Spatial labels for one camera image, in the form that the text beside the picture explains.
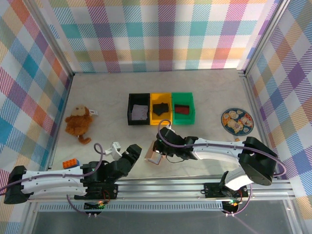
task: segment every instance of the glass panel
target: glass panel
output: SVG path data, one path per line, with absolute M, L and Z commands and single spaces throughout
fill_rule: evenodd
M 33 234 L 291 234 L 282 200 L 252 201 L 236 217 L 221 212 L 102 212 L 87 218 L 77 212 L 39 212 Z

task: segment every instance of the red sponge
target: red sponge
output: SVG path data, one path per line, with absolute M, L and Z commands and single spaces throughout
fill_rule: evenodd
M 175 113 L 183 114 L 183 115 L 189 115 L 190 114 L 190 106 L 175 104 Z

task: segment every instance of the white table surface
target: white table surface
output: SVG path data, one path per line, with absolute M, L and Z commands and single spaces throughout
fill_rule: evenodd
M 118 141 L 124 151 L 131 144 L 138 144 L 141 156 L 127 178 L 158 178 L 175 176 L 221 175 L 237 166 L 217 160 L 187 160 L 172 164 L 163 159 L 154 165 L 144 157 L 156 138 L 157 126 L 128 126 L 127 106 L 129 93 L 192 92 L 196 109 L 194 125 L 173 125 L 182 137 L 197 136 L 208 140 L 234 141 L 221 124 L 222 113 L 232 107 L 251 114 L 244 92 L 242 78 L 237 70 L 200 70 L 149 73 L 81 74 L 75 75 L 65 108 L 64 118 L 79 104 L 98 111 L 85 137 L 92 141 L 82 145 L 78 139 L 65 132 L 62 122 L 58 135 L 52 170 L 62 169 L 62 162 L 77 158 L 80 164 L 97 161 L 99 154 L 93 144 L 99 142 L 108 149 Z M 256 126 L 247 136 L 260 139 Z

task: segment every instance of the brown plush toy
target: brown plush toy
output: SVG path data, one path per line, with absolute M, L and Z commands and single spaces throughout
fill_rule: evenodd
M 77 106 L 72 111 L 72 115 L 65 119 L 67 123 L 65 131 L 70 135 L 77 136 L 80 143 L 88 144 L 91 138 L 84 139 L 83 134 L 88 131 L 92 121 L 89 109 L 83 105 Z

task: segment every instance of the checkered backdrop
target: checkered backdrop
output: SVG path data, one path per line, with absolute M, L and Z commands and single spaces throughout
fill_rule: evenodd
M 251 71 L 273 149 L 312 233 L 312 1 L 292 0 Z
M 272 15 L 273 13 L 275 12 L 277 6 L 278 6 L 278 3 L 280 2 L 280 0 L 274 0 L 274 3 L 272 4 L 271 8 L 270 8 L 270 11 L 269 13 L 267 14 L 263 24 L 262 24 L 262 27 L 260 29 L 260 31 L 258 32 L 257 36 L 256 36 L 256 39 L 253 41 L 253 45 L 250 49 L 250 51 L 248 52 L 248 55 L 247 55 L 247 58 L 245 59 L 245 61 L 241 61 L 243 63 L 243 66 L 241 68 L 239 68 L 240 70 L 245 70 L 250 59 L 252 58 L 252 56 L 254 55 L 254 51 L 257 47 L 257 45 L 259 44 L 260 42 L 260 39 L 263 35 L 263 33 L 265 32 L 265 30 L 267 29 L 267 26 L 269 25 L 269 22 L 272 18 Z
M 17 165 L 43 169 L 69 84 L 22 0 L 0 0 L 0 187 Z M 15 234 L 24 204 L 3 199 L 0 234 Z
M 236 68 L 269 1 L 36 0 L 76 72 Z

